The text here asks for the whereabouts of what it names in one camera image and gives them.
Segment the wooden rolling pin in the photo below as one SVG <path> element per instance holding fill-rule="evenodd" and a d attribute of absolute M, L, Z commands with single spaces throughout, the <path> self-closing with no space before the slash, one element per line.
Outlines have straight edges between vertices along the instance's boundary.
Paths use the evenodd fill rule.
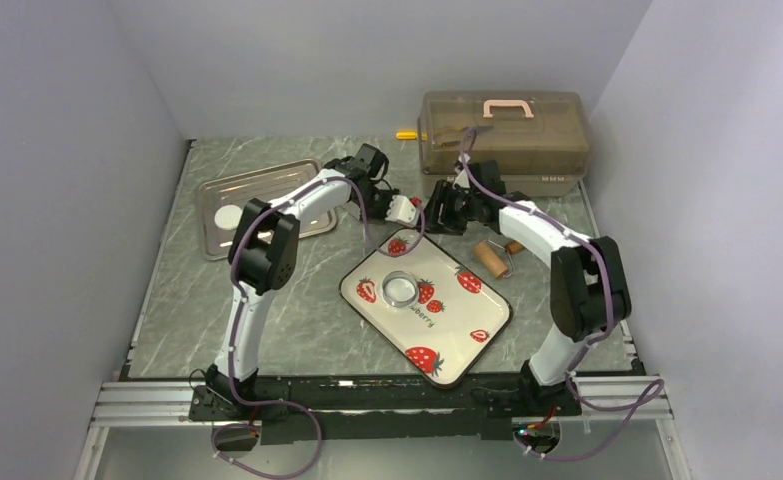
<path fill-rule="evenodd" d="M 503 279 L 513 275 L 514 257 L 523 250 L 524 247 L 516 241 L 500 244 L 493 240 L 483 240 L 474 246 L 473 253 L 494 278 Z"/>

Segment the strawberry pattern white tray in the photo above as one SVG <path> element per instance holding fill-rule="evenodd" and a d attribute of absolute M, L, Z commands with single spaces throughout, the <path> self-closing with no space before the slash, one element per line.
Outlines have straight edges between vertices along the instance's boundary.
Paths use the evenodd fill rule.
<path fill-rule="evenodd" d="M 513 318 L 509 301 L 414 229 L 340 281 L 342 299 L 427 381 L 456 386 Z"/>

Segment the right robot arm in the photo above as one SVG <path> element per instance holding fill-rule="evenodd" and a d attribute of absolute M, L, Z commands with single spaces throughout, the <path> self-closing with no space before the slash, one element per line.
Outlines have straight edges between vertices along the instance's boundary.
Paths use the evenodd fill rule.
<path fill-rule="evenodd" d="M 524 411 L 541 415 L 591 346 L 628 318 L 632 301 L 617 242 L 581 234 L 545 213 L 527 195 L 507 191 L 498 165 L 460 159 L 453 180 L 435 183 L 426 207 L 430 233 L 461 235 L 471 222 L 520 244 L 548 266 L 553 325 L 522 371 Z"/>

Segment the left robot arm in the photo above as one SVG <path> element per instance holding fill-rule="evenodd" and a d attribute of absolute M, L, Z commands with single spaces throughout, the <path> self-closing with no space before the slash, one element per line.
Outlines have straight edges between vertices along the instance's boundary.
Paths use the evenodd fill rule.
<path fill-rule="evenodd" d="M 233 287 L 227 332 L 205 372 L 206 386 L 216 392 L 215 407 L 228 419 L 242 419 L 253 409 L 264 325 L 275 294 L 296 268 L 302 222 L 349 202 L 359 206 L 363 220 L 382 219 L 398 197 L 393 189 L 377 187 L 388 165 L 383 152 L 363 144 L 355 155 L 327 162 L 291 192 L 244 205 L 227 254 Z"/>

